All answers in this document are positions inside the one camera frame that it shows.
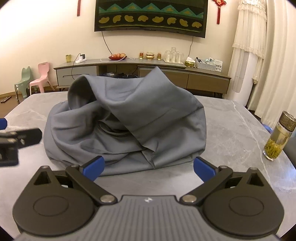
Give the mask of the white power strip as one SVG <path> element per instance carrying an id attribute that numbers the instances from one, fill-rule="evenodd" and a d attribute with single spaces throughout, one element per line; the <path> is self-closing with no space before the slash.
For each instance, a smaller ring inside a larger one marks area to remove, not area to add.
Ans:
<path id="1" fill-rule="evenodd" d="M 85 54 L 78 54 L 76 59 L 75 59 L 75 63 L 82 63 L 84 61 L 86 61 L 86 57 Z"/>

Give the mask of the glass tea bottle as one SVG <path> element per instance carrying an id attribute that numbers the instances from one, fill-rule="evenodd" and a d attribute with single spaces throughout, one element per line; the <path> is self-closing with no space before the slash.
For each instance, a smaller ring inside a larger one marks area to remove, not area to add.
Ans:
<path id="1" fill-rule="evenodd" d="M 274 161 L 282 152 L 294 130 L 295 118 L 287 111 L 283 111 L 262 150 L 263 155 L 269 161 Z"/>

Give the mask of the long grey TV cabinet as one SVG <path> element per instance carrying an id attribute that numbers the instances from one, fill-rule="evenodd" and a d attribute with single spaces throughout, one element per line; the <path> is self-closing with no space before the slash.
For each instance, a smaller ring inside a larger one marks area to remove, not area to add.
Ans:
<path id="1" fill-rule="evenodd" d="M 186 67 L 184 64 L 166 63 L 163 60 L 131 59 L 115 61 L 110 59 L 91 59 L 82 63 L 64 63 L 54 67 L 58 88 L 69 87 L 83 74 L 103 75 L 106 73 L 123 73 L 145 77 L 153 68 L 158 67 L 166 77 L 178 87 L 193 92 L 211 92 L 226 94 L 231 77 L 216 71 Z"/>

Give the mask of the red fruit plate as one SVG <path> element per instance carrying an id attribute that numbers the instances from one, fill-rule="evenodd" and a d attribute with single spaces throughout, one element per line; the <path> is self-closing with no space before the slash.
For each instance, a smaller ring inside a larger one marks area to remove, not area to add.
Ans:
<path id="1" fill-rule="evenodd" d="M 126 58 L 126 54 L 124 53 L 117 53 L 117 54 L 112 54 L 110 55 L 108 58 L 110 60 L 114 60 L 114 61 L 120 61 L 120 60 L 124 60 Z"/>

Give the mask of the gold incense burner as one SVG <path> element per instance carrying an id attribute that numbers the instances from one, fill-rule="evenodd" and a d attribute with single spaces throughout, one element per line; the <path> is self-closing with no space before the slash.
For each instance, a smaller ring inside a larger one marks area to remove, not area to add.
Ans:
<path id="1" fill-rule="evenodd" d="M 152 52 L 146 52 L 145 58 L 147 60 L 153 60 L 154 59 L 154 53 L 152 53 Z"/>

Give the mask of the grey trousers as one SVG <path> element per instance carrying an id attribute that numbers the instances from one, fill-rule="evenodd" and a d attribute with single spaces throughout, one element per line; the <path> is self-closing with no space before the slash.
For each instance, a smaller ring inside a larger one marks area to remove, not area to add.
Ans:
<path id="1" fill-rule="evenodd" d="M 183 164 L 206 147 L 203 104 L 159 68 L 143 78 L 82 75 L 46 122 L 47 156 L 64 165 L 105 161 L 104 175 Z"/>

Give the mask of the white air conditioner tower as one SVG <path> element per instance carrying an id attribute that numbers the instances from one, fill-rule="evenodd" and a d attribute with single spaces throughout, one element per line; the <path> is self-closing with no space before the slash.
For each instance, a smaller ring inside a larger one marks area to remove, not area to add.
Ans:
<path id="1" fill-rule="evenodd" d="M 253 74 L 258 57 L 243 49 L 234 48 L 228 76 L 231 77 L 224 99 L 236 101 L 243 106 L 247 105 L 253 87 Z"/>

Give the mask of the white storage box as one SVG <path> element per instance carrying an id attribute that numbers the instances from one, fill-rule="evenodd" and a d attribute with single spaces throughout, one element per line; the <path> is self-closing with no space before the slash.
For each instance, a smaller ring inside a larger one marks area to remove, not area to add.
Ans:
<path id="1" fill-rule="evenodd" d="M 221 60 L 213 59 L 211 57 L 209 59 L 200 59 L 196 57 L 195 65 L 198 69 L 221 72 L 223 62 Z"/>

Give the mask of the red Chinese knot ornament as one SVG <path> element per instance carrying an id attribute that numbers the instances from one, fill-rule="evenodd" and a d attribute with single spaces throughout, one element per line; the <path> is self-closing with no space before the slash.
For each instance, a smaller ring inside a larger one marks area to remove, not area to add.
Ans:
<path id="1" fill-rule="evenodd" d="M 221 7 L 226 5 L 226 1 L 225 0 L 213 0 L 213 2 L 217 5 L 217 25 L 220 24 L 220 16 L 221 16 Z"/>

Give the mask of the remote control on floor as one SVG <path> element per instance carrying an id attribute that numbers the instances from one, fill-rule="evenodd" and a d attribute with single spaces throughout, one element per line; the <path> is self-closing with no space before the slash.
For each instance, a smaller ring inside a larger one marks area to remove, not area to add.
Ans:
<path id="1" fill-rule="evenodd" d="M 9 99 L 11 99 L 11 96 L 6 96 L 5 98 L 3 98 L 1 100 L 1 103 L 5 103 L 6 101 L 8 101 Z"/>

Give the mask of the white lace curtain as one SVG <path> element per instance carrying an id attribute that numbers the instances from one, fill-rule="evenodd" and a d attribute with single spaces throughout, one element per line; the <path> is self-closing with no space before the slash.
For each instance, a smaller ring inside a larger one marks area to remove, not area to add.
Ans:
<path id="1" fill-rule="evenodd" d="M 233 47 L 258 57 L 253 74 L 257 84 L 266 54 L 266 1 L 239 1 L 238 21 Z"/>

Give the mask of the glass cups set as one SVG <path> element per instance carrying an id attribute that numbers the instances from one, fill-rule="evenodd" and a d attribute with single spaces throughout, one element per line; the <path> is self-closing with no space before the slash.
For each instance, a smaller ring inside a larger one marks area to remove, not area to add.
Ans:
<path id="1" fill-rule="evenodd" d="M 178 52 L 176 47 L 172 47 L 170 50 L 165 51 L 163 60 L 166 63 L 183 64 L 184 63 L 184 53 Z"/>

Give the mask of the yellow cup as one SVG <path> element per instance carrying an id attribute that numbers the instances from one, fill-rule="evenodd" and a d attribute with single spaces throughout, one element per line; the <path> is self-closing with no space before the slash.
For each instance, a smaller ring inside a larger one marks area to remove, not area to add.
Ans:
<path id="1" fill-rule="evenodd" d="M 71 59 L 72 59 L 72 55 L 71 54 L 67 54 L 66 55 L 66 62 L 67 63 L 70 63 L 72 61 Z"/>

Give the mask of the gold tissue box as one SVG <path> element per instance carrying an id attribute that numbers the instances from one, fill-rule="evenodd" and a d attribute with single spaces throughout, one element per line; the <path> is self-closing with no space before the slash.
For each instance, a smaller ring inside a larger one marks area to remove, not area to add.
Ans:
<path id="1" fill-rule="evenodd" d="M 191 57 L 187 57 L 187 59 L 184 61 L 184 65 L 187 67 L 195 67 L 196 63 L 195 60 L 192 59 Z"/>

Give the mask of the pink plastic chair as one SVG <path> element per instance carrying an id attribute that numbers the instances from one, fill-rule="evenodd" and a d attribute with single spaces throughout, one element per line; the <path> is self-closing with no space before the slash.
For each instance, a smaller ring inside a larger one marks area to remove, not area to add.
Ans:
<path id="1" fill-rule="evenodd" d="M 40 63 L 38 64 L 38 72 L 40 74 L 40 77 L 38 79 L 35 79 L 29 83 L 29 90 L 30 90 L 30 95 L 32 95 L 32 87 L 37 86 L 40 90 L 41 93 L 44 93 L 44 84 L 48 84 L 49 87 L 55 91 L 55 88 L 49 81 L 49 69 L 50 65 L 48 62 Z"/>

